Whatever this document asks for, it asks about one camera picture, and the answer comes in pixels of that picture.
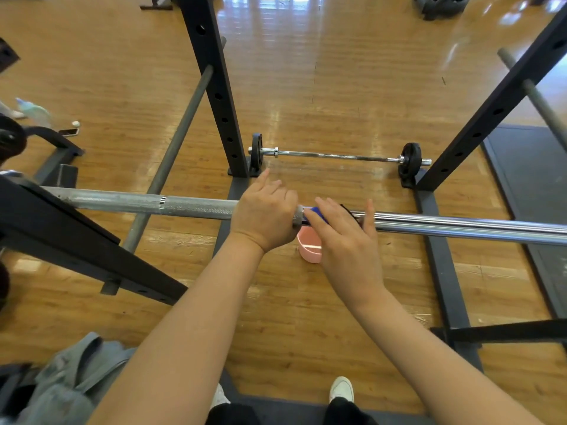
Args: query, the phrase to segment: black mat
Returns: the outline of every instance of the black mat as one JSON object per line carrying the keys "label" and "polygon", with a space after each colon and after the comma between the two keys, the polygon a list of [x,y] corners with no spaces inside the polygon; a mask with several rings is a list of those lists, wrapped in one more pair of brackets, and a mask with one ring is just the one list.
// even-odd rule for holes
{"label": "black mat", "polygon": [[[567,224],[567,153],[548,128],[502,125],[483,149],[514,219]],[[567,247],[524,247],[552,317],[567,318]]]}

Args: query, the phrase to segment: smartphone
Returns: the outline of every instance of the smartphone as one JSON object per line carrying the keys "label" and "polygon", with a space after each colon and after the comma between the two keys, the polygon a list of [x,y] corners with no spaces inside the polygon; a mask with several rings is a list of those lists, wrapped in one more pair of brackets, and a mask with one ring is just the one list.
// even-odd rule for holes
{"label": "smartphone", "polygon": [[63,137],[73,137],[79,134],[79,128],[69,128],[68,130],[59,130],[59,134]]}

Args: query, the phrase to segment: pink cup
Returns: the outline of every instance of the pink cup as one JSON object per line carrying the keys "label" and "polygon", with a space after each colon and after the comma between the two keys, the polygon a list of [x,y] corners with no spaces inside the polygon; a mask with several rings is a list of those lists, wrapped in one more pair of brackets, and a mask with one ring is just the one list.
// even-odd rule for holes
{"label": "pink cup", "polygon": [[312,264],[321,262],[321,239],[311,227],[301,227],[297,234],[299,254]]}

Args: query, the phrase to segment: leg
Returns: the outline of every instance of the leg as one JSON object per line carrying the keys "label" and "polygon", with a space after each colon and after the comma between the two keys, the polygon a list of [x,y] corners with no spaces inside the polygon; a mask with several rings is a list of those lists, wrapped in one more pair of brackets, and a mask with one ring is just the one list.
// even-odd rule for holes
{"label": "leg", "polygon": [[330,403],[323,425],[378,425],[354,404],[354,390],[345,377],[337,377],[330,389]]}
{"label": "leg", "polygon": [[232,404],[224,396],[222,386],[219,384],[205,425],[260,425],[260,421],[252,407]]}

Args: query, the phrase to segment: shoe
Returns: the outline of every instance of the shoe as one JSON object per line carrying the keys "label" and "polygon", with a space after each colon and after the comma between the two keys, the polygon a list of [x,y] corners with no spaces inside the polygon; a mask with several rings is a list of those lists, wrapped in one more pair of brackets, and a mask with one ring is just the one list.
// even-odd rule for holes
{"label": "shoe", "polygon": [[216,407],[220,404],[230,404],[230,400],[226,398],[226,395],[224,395],[222,386],[219,383],[216,386],[216,392],[214,393],[213,402],[211,403],[211,408]]}
{"label": "shoe", "polygon": [[329,402],[337,397],[342,397],[347,401],[354,402],[354,389],[350,380],[344,376],[335,379],[330,387]]}

